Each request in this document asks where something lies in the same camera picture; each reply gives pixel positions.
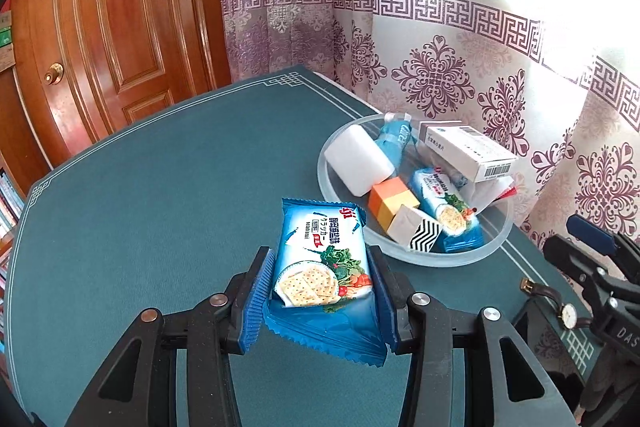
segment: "metal screw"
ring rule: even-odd
[[[209,298],[209,304],[211,304],[212,306],[216,306],[216,307],[224,306],[228,302],[229,302],[229,299],[223,293],[216,293],[216,294],[210,296],[210,298]]]
[[[158,312],[153,308],[149,308],[140,314],[140,318],[143,322],[153,322],[158,318]]]
[[[414,293],[411,295],[411,300],[414,304],[418,304],[418,306],[426,306],[431,302],[431,297],[426,293]]]
[[[500,312],[495,308],[485,308],[482,315],[489,321],[496,321],[500,318]]]

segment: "cracker image on package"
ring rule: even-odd
[[[293,306],[334,304],[340,300],[335,275],[315,261],[301,261],[287,267],[276,282],[276,292],[284,294]]]

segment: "yellow block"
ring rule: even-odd
[[[412,208],[418,208],[420,201],[415,198],[410,190],[405,190],[404,192],[400,192],[400,194],[382,200],[376,219],[385,232],[389,226],[391,226],[391,221],[393,221],[394,216],[403,204]]]

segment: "white foam block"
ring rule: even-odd
[[[426,253],[433,248],[440,230],[440,223],[433,217],[403,204],[386,233],[398,245]]]
[[[357,124],[347,127],[326,148],[324,158],[354,196],[363,196],[394,173],[389,158]]]

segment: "brown watch strap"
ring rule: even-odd
[[[537,282],[533,282],[528,277],[523,277],[520,281],[520,289],[524,291],[524,293],[528,295],[539,295],[542,297],[549,297],[553,302],[556,303],[556,311],[559,313],[562,309],[562,295],[560,292],[551,286],[547,286],[545,284],[539,284]]]
[[[582,328],[589,328],[592,322],[591,317],[578,317],[575,323],[574,330],[581,330]]]

